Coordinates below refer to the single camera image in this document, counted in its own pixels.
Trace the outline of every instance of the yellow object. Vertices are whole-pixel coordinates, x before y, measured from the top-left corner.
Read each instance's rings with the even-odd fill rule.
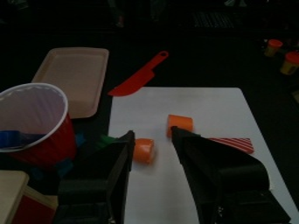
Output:
[[[266,57],[273,57],[276,54],[276,51],[278,50],[278,48],[281,47],[282,42],[277,39],[269,39],[266,41],[266,47],[265,47],[265,52],[264,55]]]
[[[284,63],[280,67],[280,73],[289,75],[293,74],[299,67],[299,52],[288,52],[284,55]]]

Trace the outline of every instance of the red plastic knife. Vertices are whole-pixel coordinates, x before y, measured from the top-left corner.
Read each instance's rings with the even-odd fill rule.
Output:
[[[116,86],[108,94],[112,96],[125,96],[136,92],[145,83],[154,77],[153,68],[166,59],[168,52],[158,52],[134,74]]]

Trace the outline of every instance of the dark table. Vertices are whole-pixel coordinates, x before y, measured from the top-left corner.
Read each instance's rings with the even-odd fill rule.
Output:
[[[30,82],[48,51],[68,46],[109,50],[97,113],[90,118],[73,120],[76,133],[81,132],[86,138],[82,150],[92,150],[98,136],[108,133],[112,102],[108,90],[129,77],[157,52],[166,50],[169,58],[153,70],[156,76],[146,86],[241,89],[299,207],[299,110],[286,86],[289,78],[278,73],[280,55],[265,58],[260,44],[246,38],[170,35],[149,39],[128,38],[113,33],[6,34],[0,42],[0,91]],[[29,171],[30,167],[1,154],[0,168]],[[30,178],[29,185],[42,193],[54,194],[58,181],[49,173],[42,180]]]

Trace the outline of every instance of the striped object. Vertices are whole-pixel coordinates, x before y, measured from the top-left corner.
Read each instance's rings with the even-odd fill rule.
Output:
[[[246,154],[250,154],[254,152],[249,138],[209,137],[208,139],[220,144],[225,144],[240,151],[244,151]]]

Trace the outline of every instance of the blue object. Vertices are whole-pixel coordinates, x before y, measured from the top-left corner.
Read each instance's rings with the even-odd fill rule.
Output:
[[[33,143],[42,134],[25,134],[18,130],[1,130],[0,131],[0,149],[21,148],[26,144]]]
[[[62,161],[60,161],[54,165],[54,169],[56,169],[56,172],[57,172],[60,178],[62,178],[64,175],[70,171],[72,167],[73,167],[73,164],[72,164],[69,158],[65,158]]]

